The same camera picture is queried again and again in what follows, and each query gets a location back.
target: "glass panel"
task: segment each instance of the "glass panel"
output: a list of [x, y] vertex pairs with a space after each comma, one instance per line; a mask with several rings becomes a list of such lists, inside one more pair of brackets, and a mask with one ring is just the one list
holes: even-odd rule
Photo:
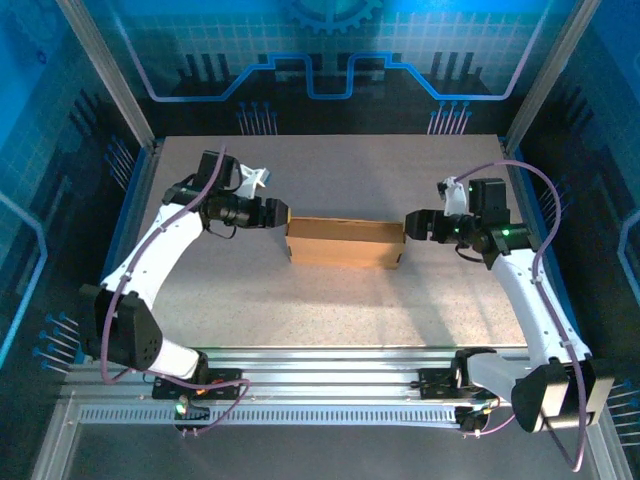
[[0, 1], [0, 63], [0, 436], [3, 474], [27, 478], [76, 350], [45, 318], [99, 280], [138, 147], [55, 2]]
[[573, 2], [88, 5], [157, 135], [249, 135], [505, 133]]
[[[555, 251], [585, 339], [636, 390], [640, 302], [640, 4], [602, 2], [522, 144], [559, 184]], [[534, 183], [538, 198], [545, 195]], [[551, 209], [543, 214], [551, 216]], [[640, 466], [637, 402], [613, 400], [629, 462]]]

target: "aluminum frame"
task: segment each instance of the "aluminum frame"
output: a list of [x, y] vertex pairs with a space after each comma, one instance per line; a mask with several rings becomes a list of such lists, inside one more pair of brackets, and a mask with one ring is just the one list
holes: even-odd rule
[[[456, 428], [455, 406], [467, 400], [420, 400], [409, 382], [418, 368], [447, 368], [457, 349], [253, 348], [207, 349], [210, 365], [242, 368], [253, 385], [230, 424], [383, 425]], [[528, 366], [526, 348], [497, 348], [514, 365]], [[111, 373], [121, 367], [113, 365]], [[151, 398], [142, 374], [104, 385], [97, 362], [76, 365], [65, 378], [32, 480], [64, 478], [81, 424], [172, 424], [174, 402]], [[213, 418], [230, 401], [211, 407]], [[600, 478], [631, 473], [608, 412], [587, 429]]]
[[151, 150], [155, 135], [86, 6], [82, 0], [56, 2], [136, 140], [142, 148]]

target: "gear graphic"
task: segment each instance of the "gear graphic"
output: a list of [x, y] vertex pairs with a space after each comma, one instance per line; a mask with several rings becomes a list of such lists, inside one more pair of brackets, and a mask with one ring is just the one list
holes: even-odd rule
[[346, 33], [349, 27], [358, 28], [363, 20], [373, 16], [382, 6], [381, 0], [282, 0], [289, 19], [297, 20], [301, 28], [310, 27], [314, 33], [336, 31]]

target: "speckled work surface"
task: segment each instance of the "speckled work surface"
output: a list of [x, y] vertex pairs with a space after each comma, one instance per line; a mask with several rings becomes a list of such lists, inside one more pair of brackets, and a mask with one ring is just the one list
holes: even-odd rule
[[[170, 137], [141, 234], [164, 191], [222, 143], [269, 168], [262, 195], [294, 215], [384, 221], [442, 208], [436, 182], [502, 158], [493, 135]], [[501, 168], [484, 176], [508, 181]], [[508, 202], [519, 220], [510, 188]], [[285, 248], [284, 228], [239, 230], [230, 241], [203, 233], [153, 307], [165, 336], [202, 347], [524, 344], [498, 282], [453, 246], [408, 240], [396, 271], [292, 265]]]

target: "enclosure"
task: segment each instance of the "enclosure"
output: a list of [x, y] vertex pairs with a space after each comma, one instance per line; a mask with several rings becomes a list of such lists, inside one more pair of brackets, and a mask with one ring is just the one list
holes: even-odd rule
[[[157, 478], [161, 469], [202, 475], [211, 468], [207, 452], [222, 448], [235, 459], [234, 445], [250, 439], [265, 445], [269, 438], [288, 446], [239, 470], [223, 463], [220, 475], [260, 476], [262, 469], [265, 477], [303, 476], [315, 442], [338, 459], [317, 466], [317, 478], [398, 478], [421, 469], [439, 478], [463, 471], [506, 478], [489, 453], [496, 449], [521, 459], [519, 478], [535, 478], [540, 458], [546, 476], [572, 475], [549, 439], [527, 437], [513, 425], [502, 438], [464, 443], [457, 469], [411, 453], [419, 443], [441, 445], [431, 450], [436, 458], [455, 451], [444, 446], [454, 441], [450, 432], [384, 425], [222, 427], [182, 452], [183, 463], [145, 470], [121, 465], [120, 444], [169, 458], [166, 452], [183, 448], [163, 435], [171, 427], [82, 417], [84, 424], [69, 438], [62, 432], [51, 450], [52, 418], [52, 424], [67, 420], [87, 399], [128, 405], [147, 395], [139, 375], [126, 388], [92, 390], [86, 382], [96, 366], [56, 322], [73, 329], [83, 321], [80, 287], [99, 285], [120, 265], [152, 224], [165, 191], [195, 173], [205, 150], [223, 145], [243, 164], [271, 172], [259, 195], [281, 199], [294, 217], [404, 222], [414, 210], [442, 208], [436, 185], [447, 177], [503, 158], [542, 169], [562, 201], [544, 268], [594, 356], [616, 366], [622, 386], [614, 392], [634, 399], [622, 407], [627, 397], [611, 399], [614, 416], [607, 413], [590, 431], [579, 478], [637, 475], [631, 392], [640, 388], [639, 5], [6, 0], [0, 6], [6, 478], [54, 478], [48, 475], [58, 471], [70, 479], [88, 478], [87, 471], [91, 478], [116, 472]], [[511, 221], [525, 222], [538, 241], [546, 238], [554, 211], [542, 181], [512, 167], [477, 175], [503, 178]], [[228, 233], [221, 225], [214, 230]], [[291, 263], [285, 235], [286, 227], [239, 229], [230, 240], [200, 235], [153, 306], [163, 334], [219, 354], [222, 364], [236, 365], [235, 355], [245, 352], [265, 375], [273, 372], [252, 355], [266, 352], [265, 362], [280, 365], [296, 355], [312, 363], [322, 352], [365, 352], [375, 368], [395, 365], [397, 352], [409, 352], [413, 368], [420, 352], [444, 362], [447, 352], [472, 346], [526, 357], [499, 282], [452, 245], [407, 239], [396, 270], [307, 266]], [[294, 375], [303, 364], [286, 365]], [[389, 395], [404, 401], [395, 388]], [[353, 454], [363, 459], [360, 466], [336, 449], [357, 428], [369, 445]], [[387, 436], [401, 446], [388, 449]], [[294, 452], [291, 467], [282, 460], [287, 449]], [[63, 463], [43, 470], [47, 455]], [[474, 463], [480, 457], [486, 461]]]

